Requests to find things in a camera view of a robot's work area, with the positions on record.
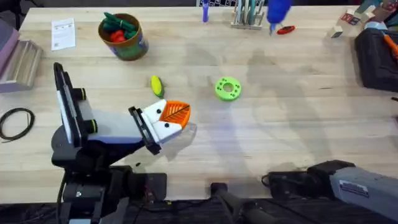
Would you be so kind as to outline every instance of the green gear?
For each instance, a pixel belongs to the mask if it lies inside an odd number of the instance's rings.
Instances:
[[[229,86],[231,91],[226,91],[224,86]],[[240,82],[233,77],[220,78],[215,85],[216,95],[224,101],[236,100],[242,92]]]

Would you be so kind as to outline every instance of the red object in cup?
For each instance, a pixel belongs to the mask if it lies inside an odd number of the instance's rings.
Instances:
[[[117,30],[111,34],[111,41],[114,43],[120,43],[126,41],[124,38],[123,30]]]

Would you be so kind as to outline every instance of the red tool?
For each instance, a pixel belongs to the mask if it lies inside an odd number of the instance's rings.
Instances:
[[[117,30],[111,34],[111,41],[114,43],[120,43],[126,41],[126,38],[124,38],[124,32],[123,30]]]
[[[383,33],[384,40],[392,50],[392,55],[398,61],[398,45],[391,39],[389,35],[385,34],[383,31],[381,32]]]
[[[288,33],[292,32],[294,29],[296,29],[295,26],[287,26],[287,27],[283,27],[283,28],[279,29],[276,33],[279,35],[284,35],[284,34],[288,34]]]

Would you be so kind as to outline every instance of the gray robot arm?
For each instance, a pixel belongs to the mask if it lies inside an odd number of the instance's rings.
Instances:
[[[350,162],[334,160],[307,171],[270,172],[263,184],[277,199],[327,197],[398,221],[398,179],[368,172]]]

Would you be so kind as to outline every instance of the blue tool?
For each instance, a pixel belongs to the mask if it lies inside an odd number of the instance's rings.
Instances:
[[[209,15],[208,15],[209,0],[203,0],[202,8],[203,8],[203,22],[207,22],[209,20]]]
[[[270,23],[269,35],[272,35],[277,24],[280,24],[292,6],[292,0],[269,0],[267,20]]]

